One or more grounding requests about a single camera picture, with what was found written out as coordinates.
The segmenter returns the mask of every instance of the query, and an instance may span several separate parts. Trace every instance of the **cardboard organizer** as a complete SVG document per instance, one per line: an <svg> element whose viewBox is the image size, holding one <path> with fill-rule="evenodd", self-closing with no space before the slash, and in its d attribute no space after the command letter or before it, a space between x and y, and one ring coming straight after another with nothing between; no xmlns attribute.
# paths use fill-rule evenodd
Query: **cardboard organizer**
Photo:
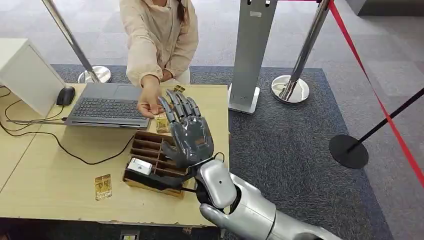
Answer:
<svg viewBox="0 0 424 240"><path fill-rule="evenodd" d="M155 134L146 131L137 131L134 135L132 148L129 153L129 159L137 158L151 163L153 165L151 168L151 173L157 174L159 176L179 177L186 175L186 168L178 168L174 160L165 156L162 150L162 142L164 141L168 142L171 146L175 146L174 139L171 136ZM123 181L131 187L143 188L178 198L184 197L184 191L170 188L165 190L158 190L146 186L142 182L137 182L133 179L130 179L129 174L126 173L127 170L124 172ZM187 184L188 181L184 182L183 187L187 187Z"/></svg>

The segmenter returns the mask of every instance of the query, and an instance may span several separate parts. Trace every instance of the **woman's hand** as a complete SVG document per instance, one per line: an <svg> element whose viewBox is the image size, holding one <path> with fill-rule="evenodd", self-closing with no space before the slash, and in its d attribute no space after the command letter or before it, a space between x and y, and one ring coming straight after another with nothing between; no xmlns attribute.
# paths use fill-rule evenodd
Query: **woman's hand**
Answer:
<svg viewBox="0 0 424 240"><path fill-rule="evenodd" d="M159 104L158 97L161 96L158 78L146 75L141 80L143 90L138 99L137 109L146 118L155 118L155 115L163 113L164 109Z"/></svg>
<svg viewBox="0 0 424 240"><path fill-rule="evenodd" d="M168 81L168 80L170 80L170 79L174 78L174 77L172 76L172 73L171 73L170 71L166 70L166 69L164 69L164 70L162 71L162 73L163 73L163 77L162 77L162 80L160 80L161 82L166 82L166 81Z"/></svg>

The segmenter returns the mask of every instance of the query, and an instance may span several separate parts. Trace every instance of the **beige jacket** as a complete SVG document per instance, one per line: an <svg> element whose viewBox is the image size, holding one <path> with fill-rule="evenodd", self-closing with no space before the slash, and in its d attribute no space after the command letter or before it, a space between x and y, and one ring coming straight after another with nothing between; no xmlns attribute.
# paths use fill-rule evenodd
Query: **beige jacket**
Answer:
<svg viewBox="0 0 424 240"><path fill-rule="evenodd" d="M162 79L166 69L177 78L195 54L199 42L197 16L191 0L182 0L188 21L177 18L177 0L165 7L152 0L119 0L120 15L128 34L126 74L136 86L146 75Z"/></svg>

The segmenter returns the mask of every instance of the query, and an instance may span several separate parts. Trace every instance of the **sleeve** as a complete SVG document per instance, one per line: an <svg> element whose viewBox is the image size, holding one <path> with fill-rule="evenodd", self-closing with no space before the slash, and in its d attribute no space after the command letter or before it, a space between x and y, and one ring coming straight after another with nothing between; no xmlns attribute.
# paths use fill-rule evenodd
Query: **sleeve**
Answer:
<svg viewBox="0 0 424 240"><path fill-rule="evenodd" d="M187 12L188 23L181 26L175 49L165 67L175 78L189 68L199 44L198 17L191 0L187 0Z"/></svg>
<svg viewBox="0 0 424 240"><path fill-rule="evenodd" d="M157 61L157 48L150 37L143 18L145 14L132 5L131 0L119 1L120 16L128 34L128 63L126 74L135 86L146 75L162 79L163 73Z"/></svg>

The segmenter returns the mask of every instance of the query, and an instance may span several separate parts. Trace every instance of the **cable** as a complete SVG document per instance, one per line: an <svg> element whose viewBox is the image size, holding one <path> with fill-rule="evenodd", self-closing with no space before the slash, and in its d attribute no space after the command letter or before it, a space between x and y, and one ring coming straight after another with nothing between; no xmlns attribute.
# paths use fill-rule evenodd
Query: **cable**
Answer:
<svg viewBox="0 0 424 240"><path fill-rule="evenodd" d="M2 96L0 96L0 98L3 98L3 97L6 97L6 96L9 96L9 95L11 94L11 90L10 90L9 88L7 88L7 87L5 87L5 86L0 86L0 89L2 89L2 88L6 88L9 92L8 92L8 93L6 93L6 94L4 94L4 95L2 95Z"/></svg>
<svg viewBox="0 0 424 240"><path fill-rule="evenodd" d="M213 155L213 159L216 159L218 154L221 154L222 155L222 162L224 162L225 161L225 155L222 152L215 153L215 155Z"/></svg>
<svg viewBox="0 0 424 240"><path fill-rule="evenodd" d="M79 156L76 156L76 155L74 155L74 154L72 154L72 153L70 153L68 150L66 150L66 148L61 144L61 142L59 141L59 139L58 139L58 137L56 136L56 135L54 135L53 133L51 133L51 132L44 132L44 131L29 131L29 132L24 132L24 133L21 133L21 134L12 134L12 133L10 133L10 132L8 132L8 130L7 130L7 128L5 128L5 126L3 126L3 123L0 121L0 127L7 133L7 134L9 134L10 136L12 136L12 137L21 137L21 136L24 136L24 135L27 135L27 134L45 134L45 135L50 135L50 136L53 136L54 137L54 139L56 140L56 142L57 142L57 145L59 145L59 147L63 150L63 151L65 151L68 155L70 155L70 156L72 156L72 157L74 157L74 158L76 158L76 159L78 159L78 160L80 160L81 162L83 162L83 163L85 163L85 164L87 164L87 165L97 165L97 164L101 164L101 163L103 163L103 162L106 162L107 160L110 160L110 159L113 159L113 158L116 158L117 156L119 156L120 154L122 154L124 151L125 151L125 149L128 147L128 145L130 144L130 142L131 142L131 140L133 139L133 137L134 136L131 136L131 138L128 140L128 142L125 144L125 147L119 152L119 153L117 153L117 154L115 154L115 155L113 155L113 156L111 156L111 157L108 157L108 158L106 158L106 159L103 159L103 160L101 160L101 161L98 161L98 162L94 162L94 163L91 163L91 162L87 162L87 161L85 161L84 159L82 159L81 157L79 157Z"/></svg>
<svg viewBox="0 0 424 240"><path fill-rule="evenodd" d="M185 188L185 187L181 187L181 190L182 191L186 191L186 192L190 192L190 193L195 193L196 192L196 190L194 190L194 189Z"/></svg>
<svg viewBox="0 0 424 240"><path fill-rule="evenodd" d="M0 98L2 98L2 97L5 97L5 96L7 96L7 95L9 95L10 94L10 89L9 89L9 93L8 94L6 94L6 95L4 95L4 96L0 96ZM18 101L16 101L16 102L14 102L14 103L12 103L11 105L9 105L5 110L4 110L4 114L6 115L6 118L9 120L9 121L13 121L13 120L11 120L8 116L7 116L7 110L12 106L12 105L14 105L14 104L16 104L16 103L18 103L18 102L20 102L21 100L18 100ZM64 106L62 106L62 109L60 110L60 112L58 113L58 114L56 114L56 115L54 115L54 116L51 116L51 117L48 117L48 118L44 118L44 119L35 119L35 120L31 120L30 122L34 122L35 121L35 123L42 123L42 122L49 122L49 121L57 121L57 120L63 120L64 118L56 118L56 119L52 119L52 118L55 118L55 117L57 117L58 115L60 115L61 113L62 113L62 111L64 110ZM131 136L131 138L128 140L128 142L125 144L125 146L124 146L124 148L120 151L120 152L118 152L117 154L115 154L115 155L113 155L113 156L110 156L110 157L108 157L108 158L106 158L106 159L103 159L103 160L101 160L101 161L98 161L98 162L94 162L94 163L91 163L91 162L87 162L87 161L85 161L84 159L82 159L81 157L79 157L79 156L76 156L76 155L74 155L74 154L72 154L72 153L70 153L62 144L61 144L61 142L59 141L59 139L58 139L58 137L56 136L56 135L54 135L53 133L51 133L51 132L43 132L43 131L28 131L28 132L24 132L24 133L21 133L21 134L12 134L12 133L10 133L10 132L16 132L16 131L20 131L20 130L22 130L22 129L24 129L24 128L27 128L27 127L29 127L29 126L31 126L33 123L25 123L25 124L23 124L23 123L21 123L21 124L19 124L19 125L25 125L24 127L22 127L22 128L20 128L20 129L16 129L16 130L10 130L10 129L7 129L4 125L3 125L3 123L2 123L2 121L0 120L0 127L8 134L8 135L10 135L10 136L12 136L12 137L21 137L21 136L24 136L24 135L28 135L28 134L45 134L45 135L50 135L50 136L53 136L54 137L54 139L56 140L56 142L57 142L57 145L59 145L59 147L63 150L63 151L65 151L68 155L70 155L71 157L74 157L74 158L76 158L76 159L78 159L78 160L80 160L81 162L83 162L83 163L85 163L85 164L87 164L87 165L97 165L97 164L101 164L101 163L104 163L104 162L106 162L106 161L108 161L108 160L111 160L111 159L113 159L113 158L116 158L117 156L119 156L119 155L121 155L124 151L125 151L125 149L128 147L128 145L130 144L130 142L131 142L131 140L134 138L134 136Z"/></svg>
<svg viewBox="0 0 424 240"><path fill-rule="evenodd" d="M22 129L26 129L29 126L31 126L32 124L40 124L40 123L45 123L45 122L51 122L51 121L58 121L58 120L62 120L63 118L55 118L57 116L59 116L63 110L64 110L65 106L62 106L62 109L60 110L59 113L57 113L54 116L48 117L48 118L44 118L44 119L34 119L34 120L30 120L29 123L19 123L19 122L15 122L16 120L10 120L7 116L6 118L9 119L9 121L11 121L12 123L16 124L16 125L23 125L23 127L19 128L19 129L8 129L5 127L5 129L7 129L9 132L18 132L21 131Z"/></svg>
<svg viewBox="0 0 424 240"><path fill-rule="evenodd" d="M21 101L22 101L22 100L17 100L17 101L15 101L14 103L12 103L12 104L10 104L9 106L7 106L7 107L6 107L6 109L4 110L4 115L6 116L7 120L9 120L9 121L11 121L11 122L14 122L14 124L16 124L16 125L23 125L23 126L31 125L32 123L19 123L19 122L15 122L16 120L12 120L12 119L8 116L8 110L9 110L9 108L10 108L10 107L12 107L12 106L13 106L13 105L15 105L15 104L17 104L17 103L21 102ZM62 109L60 110L60 112L59 112L58 114L54 115L54 116L47 117L47 118L41 118L41 119L34 119L34 120L31 120L30 122L45 121L45 120L49 120L49 119L52 119L52 118L56 118L57 116L59 116L59 115L63 112L64 107L65 107L65 106L62 106Z"/></svg>

